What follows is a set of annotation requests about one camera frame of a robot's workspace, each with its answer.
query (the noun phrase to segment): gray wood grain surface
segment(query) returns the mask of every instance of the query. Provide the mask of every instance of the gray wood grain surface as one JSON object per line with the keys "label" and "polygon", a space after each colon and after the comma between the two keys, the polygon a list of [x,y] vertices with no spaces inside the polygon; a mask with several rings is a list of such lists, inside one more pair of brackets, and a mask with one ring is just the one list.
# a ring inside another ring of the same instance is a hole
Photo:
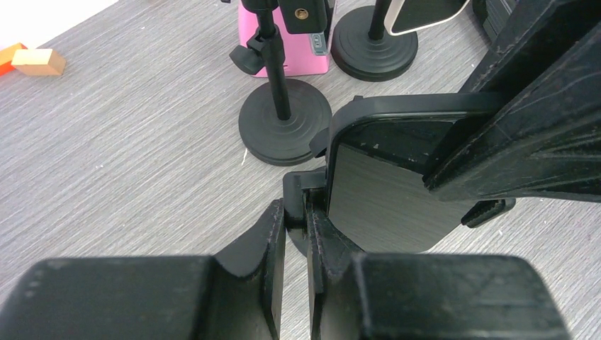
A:
{"label": "gray wood grain surface", "polygon": [[[322,165],[244,159],[237,112],[265,80],[228,60],[235,21],[217,0],[122,0],[45,45],[67,59],[64,76],[0,77],[0,301],[47,257],[216,252],[281,196],[284,173]],[[470,11],[419,37],[399,79],[364,83],[332,63],[303,80],[334,111],[353,95],[454,92],[486,49]],[[600,224],[598,205],[524,199],[432,251],[526,258],[574,337],[599,339]],[[308,339],[306,264],[287,249],[282,339]]]}

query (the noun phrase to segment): brass screw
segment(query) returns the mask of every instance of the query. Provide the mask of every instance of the brass screw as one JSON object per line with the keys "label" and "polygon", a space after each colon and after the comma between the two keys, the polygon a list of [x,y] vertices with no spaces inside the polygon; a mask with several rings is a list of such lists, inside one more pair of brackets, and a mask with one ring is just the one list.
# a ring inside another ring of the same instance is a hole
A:
{"label": "brass screw", "polygon": [[309,17],[309,12],[307,12],[307,10],[304,8],[299,8],[296,11],[294,11],[294,15],[296,16],[296,18],[305,20],[306,18]]}

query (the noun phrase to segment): orange block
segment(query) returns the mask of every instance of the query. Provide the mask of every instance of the orange block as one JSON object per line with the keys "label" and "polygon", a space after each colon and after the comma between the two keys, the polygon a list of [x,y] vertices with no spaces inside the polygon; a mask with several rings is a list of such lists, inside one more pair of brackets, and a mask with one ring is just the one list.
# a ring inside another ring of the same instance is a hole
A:
{"label": "orange block", "polygon": [[11,63],[17,50],[27,50],[27,47],[15,44],[0,51],[0,76],[15,69]]}

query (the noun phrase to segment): light wood block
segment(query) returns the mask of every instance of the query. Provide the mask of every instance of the light wood block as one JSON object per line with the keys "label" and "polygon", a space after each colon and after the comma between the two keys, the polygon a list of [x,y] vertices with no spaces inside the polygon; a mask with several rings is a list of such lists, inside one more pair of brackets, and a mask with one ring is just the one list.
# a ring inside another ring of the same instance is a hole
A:
{"label": "light wood block", "polygon": [[55,50],[17,50],[12,65],[28,76],[59,76],[67,61]]}
{"label": "light wood block", "polygon": [[15,69],[11,65],[15,52],[26,48],[23,44],[15,44],[0,51],[0,76]]}

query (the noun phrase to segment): white scratch mark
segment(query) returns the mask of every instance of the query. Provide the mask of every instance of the white scratch mark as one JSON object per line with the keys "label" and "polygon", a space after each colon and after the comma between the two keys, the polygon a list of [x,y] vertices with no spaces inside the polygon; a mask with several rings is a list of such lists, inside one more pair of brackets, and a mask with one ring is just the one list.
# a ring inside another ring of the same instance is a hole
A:
{"label": "white scratch mark", "polygon": [[245,149],[245,155],[244,155],[244,157],[242,158],[242,164],[241,164],[241,165],[244,165],[244,162],[246,161],[246,155],[247,155],[247,154],[248,154],[248,149]]}

